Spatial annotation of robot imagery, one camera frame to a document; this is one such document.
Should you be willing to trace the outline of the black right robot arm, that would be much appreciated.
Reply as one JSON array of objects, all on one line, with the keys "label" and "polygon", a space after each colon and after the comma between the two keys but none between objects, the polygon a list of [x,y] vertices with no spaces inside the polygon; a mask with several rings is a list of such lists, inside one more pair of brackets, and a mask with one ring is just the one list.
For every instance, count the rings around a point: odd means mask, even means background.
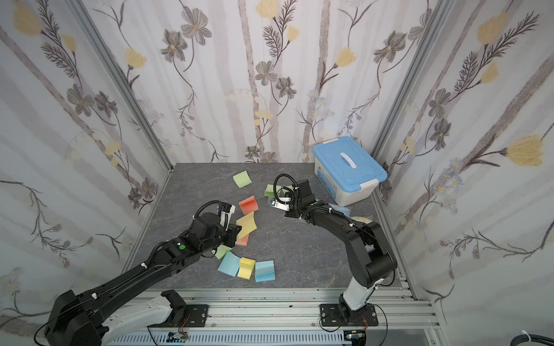
[{"label": "black right robot arm", "polygon": [[388,287],[394,282],[398,261],[377,222],[354,220],[312,196],[294,198],[289,193],[277,201],[288,208],[285,216],[323,228],[344,244],[352,274],[348,288],[339,298],[345,315],[360,314],[378,286]]}]

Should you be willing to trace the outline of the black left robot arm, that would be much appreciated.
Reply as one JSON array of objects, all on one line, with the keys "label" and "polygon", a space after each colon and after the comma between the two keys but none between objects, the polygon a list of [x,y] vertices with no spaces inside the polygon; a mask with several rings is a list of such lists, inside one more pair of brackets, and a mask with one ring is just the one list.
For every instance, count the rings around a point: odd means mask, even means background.
[{"label": "black left robot arm", "polygon": [[174,290],[145,303],[130,301],[206,253],[222,245],[233,247],[241,229],[229,216],[204,213],[176,238],[154,246],[148,258],[129,271],[80,294],[61,294],[43,328],[48,344],[107,345],[145,327],[184,327],[189,322],[203,326],[206,306],[189,306]]}]

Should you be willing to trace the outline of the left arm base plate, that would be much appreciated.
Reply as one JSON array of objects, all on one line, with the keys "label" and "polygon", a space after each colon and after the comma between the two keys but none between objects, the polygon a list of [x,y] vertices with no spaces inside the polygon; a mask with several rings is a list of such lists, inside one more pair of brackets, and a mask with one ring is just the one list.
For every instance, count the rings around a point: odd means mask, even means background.
[{"label": "left arm base plate", "polygon": [[155,327],[191,328],[205,327],[209,315],[209,305],[193,304],[178,306],[173,309],[169,317]]}]

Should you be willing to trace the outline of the large yellow memo pad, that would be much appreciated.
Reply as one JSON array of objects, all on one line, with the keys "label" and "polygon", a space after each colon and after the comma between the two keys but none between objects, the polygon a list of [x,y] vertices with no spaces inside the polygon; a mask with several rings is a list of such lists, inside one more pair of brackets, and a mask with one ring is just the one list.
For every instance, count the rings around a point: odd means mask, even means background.
[{"label": "large yellow memo pad", "polygon": [[241,230],[239,231],[237,235],[237,240],[240,240],[253,231],[257,229],[257,225],[255,223],[255,211],[248,213],[247,215],[243,216],[242,218],[238,219],[236,221],[236,225],[241,227]]}]

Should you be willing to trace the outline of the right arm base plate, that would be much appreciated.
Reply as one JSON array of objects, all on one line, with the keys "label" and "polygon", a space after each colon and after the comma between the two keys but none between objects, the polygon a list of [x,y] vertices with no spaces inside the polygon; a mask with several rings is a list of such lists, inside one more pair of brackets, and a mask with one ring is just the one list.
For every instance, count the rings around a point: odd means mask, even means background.
[{"label": "right arm base plate", "polygon": [[377,327],[379,320],[373,304],[352,311],[343,304],[320,304],[323,327]]}]

